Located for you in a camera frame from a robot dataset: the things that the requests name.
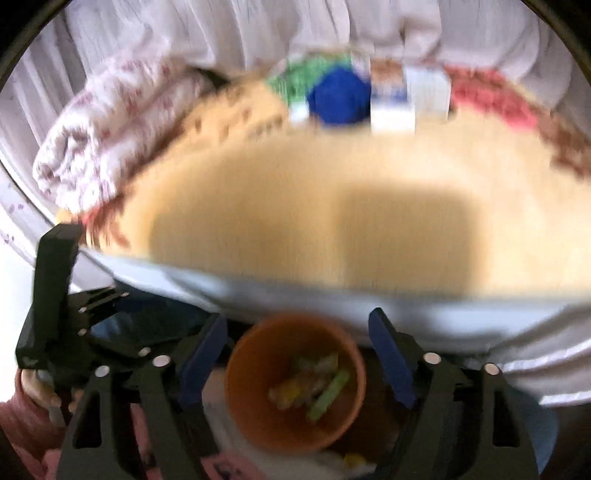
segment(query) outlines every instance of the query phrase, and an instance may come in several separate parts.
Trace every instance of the screw head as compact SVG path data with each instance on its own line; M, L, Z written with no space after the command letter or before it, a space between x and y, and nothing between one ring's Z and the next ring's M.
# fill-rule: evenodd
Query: screw head
M35 365L37 365L39 363L39 360L32 359L27 356L23 357L22 361L27 367L34 367Z
M423 360L431 365L438 365L441 363L441 357L434 352L425 353L423 355Z
M170 363L170 357L168 355L159 355L152 360L152 365L155 367L166 367Z
M498 375L501 373L501 369L497 367L495 364L486 364L484 366L484 371L489 375Z
M95 375L99 378L103 378L109 375L110 371L111 369L108 367L108 365L101 365L99 368L95 370Z

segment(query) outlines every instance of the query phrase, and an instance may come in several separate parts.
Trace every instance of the folded blanket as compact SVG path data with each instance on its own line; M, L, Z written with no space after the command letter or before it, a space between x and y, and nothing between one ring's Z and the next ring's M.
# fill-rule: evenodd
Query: folded blanket
M39 188L73 213L115 197L210 88L152 38L107 60L41 146L33 165Z
M87 243L300 286L590 291L590 144L499 79L467 75L452 72L462 89L449 120L419 119L415 135L289 128L262 81L208 97L178 139L84 218Z

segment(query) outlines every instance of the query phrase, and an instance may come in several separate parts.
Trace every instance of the green vegetable piece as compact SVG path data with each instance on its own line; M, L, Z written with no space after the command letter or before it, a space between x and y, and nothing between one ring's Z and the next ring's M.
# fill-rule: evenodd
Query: green vegetable piece
M312 423L316 423L322 415L330 408L336 398L339 396L347 382L349 381L350 374L347 370L340 370L339 373L333 378L329 386L322 395L314 402L314 404L308 410L306 417Z

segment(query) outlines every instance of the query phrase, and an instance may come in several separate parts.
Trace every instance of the orange flower pot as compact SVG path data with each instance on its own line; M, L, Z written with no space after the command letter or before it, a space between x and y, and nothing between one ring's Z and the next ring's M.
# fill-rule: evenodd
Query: orange flower pot
M268 393L291 376L294 357L339 354L351 378L326 414L313 424L307 407L280 411ZM351 426L365 397L365 364L349 334L332 321L281 314L255 325L240 339L226 369L226 402L242 434L256 447L304 455L334 443Z

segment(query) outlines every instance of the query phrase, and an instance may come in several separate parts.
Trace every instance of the person's hand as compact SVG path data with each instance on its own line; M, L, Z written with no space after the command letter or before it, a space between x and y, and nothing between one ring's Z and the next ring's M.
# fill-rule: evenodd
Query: person's hand
M50 407L61 407L59 395L54 392L53 388L37 378L36 370L23 370L21 372L21 384L23 392L41 408L49 410ZM76 411L83 396L84 390L72 390L72 402L68 405L68 410L71 413Z

